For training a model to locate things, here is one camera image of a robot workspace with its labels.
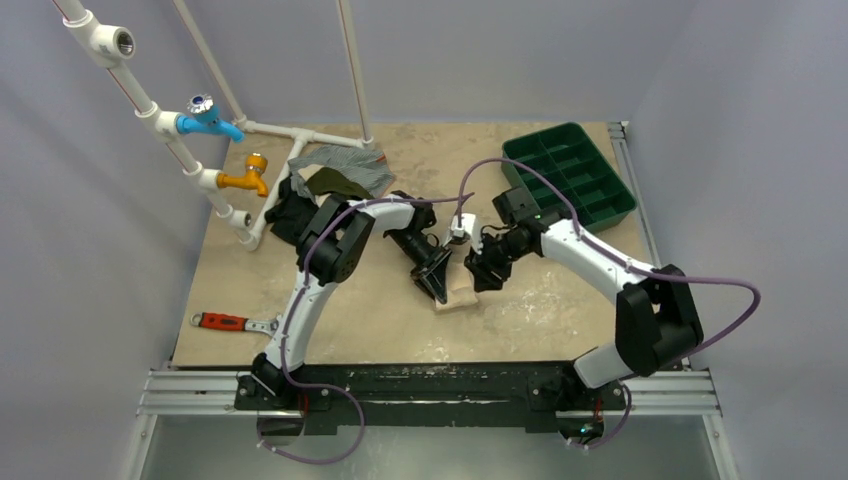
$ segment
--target gray cloth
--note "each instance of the gray cloth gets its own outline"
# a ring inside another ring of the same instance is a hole
[[[384,158],[380,151],[322,145],[303,157],[289,160],[292,189],[301,197],[314,202],[315,196],[306,187],[306,181],[298,170],[309,165],[321,165],[337,170],[351,182],[362,185],[374,198],[379,198],[395,179],[385,160],[377,161],[380,158]]]

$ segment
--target pipe valve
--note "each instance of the pipe valve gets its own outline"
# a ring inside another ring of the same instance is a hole
[[[244,132],[235,125],[221,120],[218,106],[208,93],[191,97],[188,102],[188,113],[192,116],[180,115],[177,119],[177,131],[180,134],[227,135],[236,143],[244,140]]]
[[[218,188],[241,188],[243,190],[256,190],[260,197],[268,196],[268,185],[262,180],[262,174],[268,167],[268,160],[258,153],[251,153],[244,161],[244,176],[233,177],[224,172],[218,174],[216,183]]]

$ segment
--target dark green cloth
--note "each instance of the dark green cloth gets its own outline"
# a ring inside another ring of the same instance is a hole
[[[359,200],[374,198],[362,185],[351,182],[338,170],[328,167],[318,170],[309,177],[309,180],[306,181],[306,188],[316,197],[325,193],[340,193],[348,198]]]

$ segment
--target blue faucet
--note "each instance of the blue faucet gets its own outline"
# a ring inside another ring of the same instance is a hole
[[[244,140],[244,132],[232,123],[225,122],[218,117],[218,106],[215,105],[209,94],[192,97],[188,103],[188,111],[194,118],[185,115],[177,117],[177,131],[180,134],[227,135],[236,143]]]

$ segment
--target black mounting plate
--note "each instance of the black mounting plate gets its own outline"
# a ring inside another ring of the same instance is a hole
[[[528,433],[571,430],[557,411],[624,408],[613,386],[575,391],[572,362],[304,365],[292,377],[349,391],[374,426],[523,427]],[[308,397],[304,433],[333,435],[340,425],[359,425],[354,405],[339,393],[288,387],[272,395],[251,375],[239,377],[237,410],[298,410]]]

